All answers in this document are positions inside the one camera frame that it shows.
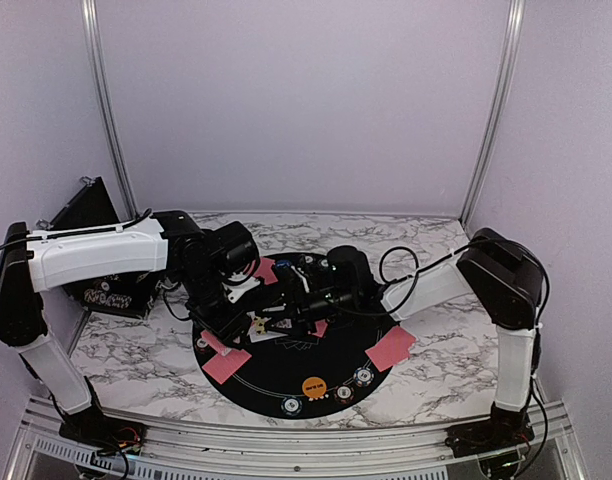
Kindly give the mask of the red playing card deck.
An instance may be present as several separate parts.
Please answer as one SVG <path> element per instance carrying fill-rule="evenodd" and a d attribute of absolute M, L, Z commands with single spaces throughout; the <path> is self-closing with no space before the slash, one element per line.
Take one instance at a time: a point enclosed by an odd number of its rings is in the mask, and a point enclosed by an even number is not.
<path fill-rule="evenodd" d="M 230 347 L 225 346 L 213 333 L 208 330 L 203 330 L 201 332 L 201 339 L 221 356 L 227 356 L 232 351 Z"/>

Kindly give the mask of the red card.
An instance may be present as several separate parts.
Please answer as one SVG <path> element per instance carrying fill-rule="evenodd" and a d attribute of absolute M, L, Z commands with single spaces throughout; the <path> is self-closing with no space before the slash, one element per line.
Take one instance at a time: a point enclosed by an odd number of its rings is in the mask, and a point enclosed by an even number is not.
<path fill-rule="evenodd" d="M 315 322 L 315 331 L 312 336 L 317 338 L 323 338 L 328 329 L 328 322 L 325 319 L 318 320 Z"/>

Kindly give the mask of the orange big blind button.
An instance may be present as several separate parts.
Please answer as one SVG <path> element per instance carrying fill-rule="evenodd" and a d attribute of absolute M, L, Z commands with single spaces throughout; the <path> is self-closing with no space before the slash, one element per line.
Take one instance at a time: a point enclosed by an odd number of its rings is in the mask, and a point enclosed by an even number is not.
<path fill-rule="evenodd" d="M 309 401 L 324 399 L 327 396 L 327 384 L 320 378 L 311 376 L 302 383 L 302 392 Z"/>

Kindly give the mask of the blue white chip bottom seat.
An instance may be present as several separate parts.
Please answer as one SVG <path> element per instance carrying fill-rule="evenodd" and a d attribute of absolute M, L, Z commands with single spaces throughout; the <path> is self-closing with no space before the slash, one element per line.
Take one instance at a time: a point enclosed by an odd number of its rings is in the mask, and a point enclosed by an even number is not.
<path fill-rule="evenodd" d="M 375 374 L 369 367 L 357 368 L 353 373 L 353 382 L 357 387 L 369 386 L 374 378 Z"/>

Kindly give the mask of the five of clubs card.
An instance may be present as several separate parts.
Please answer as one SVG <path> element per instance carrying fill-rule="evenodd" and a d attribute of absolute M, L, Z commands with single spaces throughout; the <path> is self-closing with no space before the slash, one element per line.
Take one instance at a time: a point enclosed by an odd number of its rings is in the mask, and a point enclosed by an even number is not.
<path fill-rule="evenodd" d="M 248 331 L 248 337 L 251 343 L 258 343 L 261 341 L 270 340 L 272 335 L 266 330 L 266 323 L 268 318 L 254 317 L 251 320 L 251 325 Z"/>

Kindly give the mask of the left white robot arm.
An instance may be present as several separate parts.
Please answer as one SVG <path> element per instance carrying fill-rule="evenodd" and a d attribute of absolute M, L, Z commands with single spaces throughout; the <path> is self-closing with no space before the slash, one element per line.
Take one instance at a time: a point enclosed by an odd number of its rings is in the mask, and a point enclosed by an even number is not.
<path fill-rule="evenodd" d="M 235 332 L 234 304 L 259 286 L 260 256 L 239 222 L 200 228 L 182 211 L 146 213 L 140 219 L 98 227 L 30 232 L 11 225 L 0 246 L 0 341 L 14 348 L 92 445 L 111 438 L 112 423 L 98 412 L 95 391 L 76 369 L 44 319 L 44 291 L 132 272 L 163 272 L 181 283 L 192 318 L 221 341 Z"/>

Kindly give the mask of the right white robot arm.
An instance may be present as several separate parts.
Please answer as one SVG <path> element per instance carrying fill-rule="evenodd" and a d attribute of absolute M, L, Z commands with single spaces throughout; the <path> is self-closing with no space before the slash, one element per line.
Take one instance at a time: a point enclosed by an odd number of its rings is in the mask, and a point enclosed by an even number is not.
<path fill-rule="evenodd" d="M 537 368 L 539 319 L 550 293 L 541 262 L 520 243 L 483 228 L 464 246 L 398 279 L 377 280 L 364 252 L 342 245 L 324 261 L 276 261 L 280 297 L 258 310 L 269 322 L 291 322 L 291 333 L 335 314 L 396 322 L 474 295 L 498 334 L 498 377 L 491 419 L 481 438 L 501 448 L 520 431 Z"/>

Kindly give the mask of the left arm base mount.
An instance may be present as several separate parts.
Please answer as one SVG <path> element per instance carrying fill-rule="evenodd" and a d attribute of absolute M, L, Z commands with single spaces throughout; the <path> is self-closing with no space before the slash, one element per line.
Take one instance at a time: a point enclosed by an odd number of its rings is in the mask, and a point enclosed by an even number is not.
<path fill-rule="evenodd" d="M 65 421 L 59 428 L 61 437 L 96 447 L 101 456 L 137 454 L 141 451 L 146 426 L 140 422 L 107 417 L 101 424 L 75 427 Z"/>

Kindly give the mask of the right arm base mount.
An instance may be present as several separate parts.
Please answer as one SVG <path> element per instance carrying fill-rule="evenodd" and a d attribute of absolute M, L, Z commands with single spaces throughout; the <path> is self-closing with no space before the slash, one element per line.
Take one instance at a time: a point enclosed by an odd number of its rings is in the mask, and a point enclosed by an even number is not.
<path fill-rule="evenodd" d="M 515 425 L 492 419 L 454 425 L 446 430 L 446 434 L 445 445 L 455 458 L 515 447 L 535 438 L 527 422 Z"/>

